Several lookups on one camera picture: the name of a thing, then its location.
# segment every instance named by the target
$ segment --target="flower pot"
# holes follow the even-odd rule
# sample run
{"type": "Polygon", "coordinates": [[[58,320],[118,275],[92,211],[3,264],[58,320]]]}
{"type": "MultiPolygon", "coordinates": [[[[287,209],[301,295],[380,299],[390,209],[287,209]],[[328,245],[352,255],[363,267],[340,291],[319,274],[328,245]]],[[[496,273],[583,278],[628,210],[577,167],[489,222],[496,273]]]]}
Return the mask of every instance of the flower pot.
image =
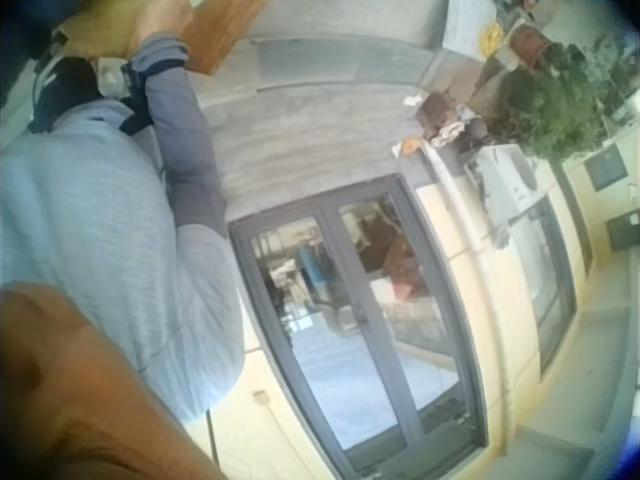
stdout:
{"type": "Polygon", "coordinates": [[[527,67],[536,69],[538,60],[552,43],[540,30],[525,24],[513,32],[509,46],[527,67]]]}

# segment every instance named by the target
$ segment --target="door glass panel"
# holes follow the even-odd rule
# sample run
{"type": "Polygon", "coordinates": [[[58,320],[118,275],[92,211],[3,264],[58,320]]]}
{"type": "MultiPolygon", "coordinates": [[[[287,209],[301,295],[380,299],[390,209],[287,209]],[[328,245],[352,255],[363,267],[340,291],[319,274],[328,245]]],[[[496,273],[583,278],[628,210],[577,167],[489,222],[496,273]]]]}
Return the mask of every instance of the door glass panel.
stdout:
{"type": "Polygon", "coordinates": [[[262,233],[253,237],[252,247],[293,354],[341,447],[359,454],[363,446],[378,453],[383,447],[383,456],[404,448],[389,397],[316,221],[307,218],[262,233]]]}
{"type": "Polygon", "coordinates": [[[425,431],[464,409],[438,302],[388,195],[341,209],[425,431]]]}

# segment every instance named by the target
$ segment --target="beige wall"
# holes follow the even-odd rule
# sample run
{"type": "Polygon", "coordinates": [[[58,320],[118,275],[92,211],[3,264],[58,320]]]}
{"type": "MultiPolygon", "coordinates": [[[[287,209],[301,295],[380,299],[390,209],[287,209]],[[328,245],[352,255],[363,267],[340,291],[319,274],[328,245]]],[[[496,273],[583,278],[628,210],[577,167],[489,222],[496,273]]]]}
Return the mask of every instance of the beige wall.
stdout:
{"type": "MultiPolygon", "coordinates": [[[[570,252],[576,288],[581,292],[585,281],[584,267],[578,237],[564,197],[546,163],[538,166],[536,174],[540,185],[548,191],[556,211],[570,252]]],[[[541,382],[536,320],[518,254],[512,245],[503,250],[493,247],[489,221],[471,184],[464,177],[457,178],[456,183],[490,256],[494,281],[500,292],[500,308],[507,320],[509,356],[515,374],[516,413],[518,419],[522,420],[543,398],[557,376],[556,371],[571,343],[576,325],[572,325],[554,364],[541,382]]],[[[420,188],[416,196],[449,262],[466,311],[479,363],[488,408],[490,448],[469,461],[468,465],[461,466],[456,474],[457,478],[477,478],[478,472],[495,458],[501,442],[503,398],[496,336],[473,253],[440,187],[429,185],[420,188]]],[[[251,315],[251,311],[245,311],[243,316],[247,354],[242,376],[231,394],[212,412],[223,471],[233,480],[334,478],[278,382],[256,336],[251,315]]],[[[204,419],[199,423],[200,426],[196,424],[191,427],[192,436],[206,450],[206,423],[204,419]]]]}
{"type": "Polygon", "coordinates": [[[629,176],[613,185],[596,192],[585,167],[586,158],[579,158],[565,163],[564,168],[571,185],[576,192],[578,203],[582,209],[598,266],[604,267],[611,258],[611,245],[605,222],[631,210],[638,208],[638,197],[633,196],[630,185],[638,185],[638,137],[640,127],[635,125],[618,133],[615,142],[627,167],[629,176]]]}
{"type": "MultiPolygon", "coordinates": [[[[547,192],[560,224],[569,254],[569,261],[577,293],[578,308],[584,299],[586,276],[578,235],[564,196],[556,183],[549,165],[540,162],[536,169],[540,188],[547,192]]],[[[472,218],[489,255],[493,281],[497,284],[500,308],[507,321],[508,355],[515,375],[516,416],[523,422],[535,406],[545,397],[557,379],[577,329],[574,320],[552,365],[541,378],[538,334],[533,306],[529,297],[527,280],[513,244],[498,250],[490,238],[490,224],[480,208],[476,194],[466,178],[456,179],[472,218]]],[[[497,456],[501,446],[503,422],[503,396],[496,336],[491,322],[485,290],[480,282],[473,252],[455,221],[455,216],[438,185],[423,187],[417,192],[449,260],[451,272],[472,332],[473,345],[478,358],[480,374],[487,404],[490,447],[468,465],[459,468],[454,478],[475,479],[482,477],[484,469],[497,456]]]]}

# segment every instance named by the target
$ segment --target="fabric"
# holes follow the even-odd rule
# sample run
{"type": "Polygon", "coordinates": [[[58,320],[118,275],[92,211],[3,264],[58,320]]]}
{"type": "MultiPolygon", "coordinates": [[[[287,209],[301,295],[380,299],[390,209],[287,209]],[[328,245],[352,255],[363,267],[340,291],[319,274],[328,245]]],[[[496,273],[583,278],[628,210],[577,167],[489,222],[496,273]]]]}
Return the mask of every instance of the fabric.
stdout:
{"type": "Polygon", "coordinates": [[[3,152],[2,282],[61,288],[187,422],[229,391],[244,349],[208,128],[178,73],[148,79],[154,126],[134,138],[118,130],[131,110],[102,99],[3,152]]]}

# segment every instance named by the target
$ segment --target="potted plant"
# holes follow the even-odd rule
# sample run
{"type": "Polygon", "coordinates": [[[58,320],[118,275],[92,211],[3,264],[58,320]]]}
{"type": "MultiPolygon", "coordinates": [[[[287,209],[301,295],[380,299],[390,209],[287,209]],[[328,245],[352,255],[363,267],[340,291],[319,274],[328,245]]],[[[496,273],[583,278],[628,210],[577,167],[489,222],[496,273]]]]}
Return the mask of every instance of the potted plant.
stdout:
{"type": "Polygon", "coordinates": [[[554,162],[599,148],[609,134],[585,61],[575,46],[552,44],[538,59],[538,69],[505,75],[490,132],[554,162]]]}

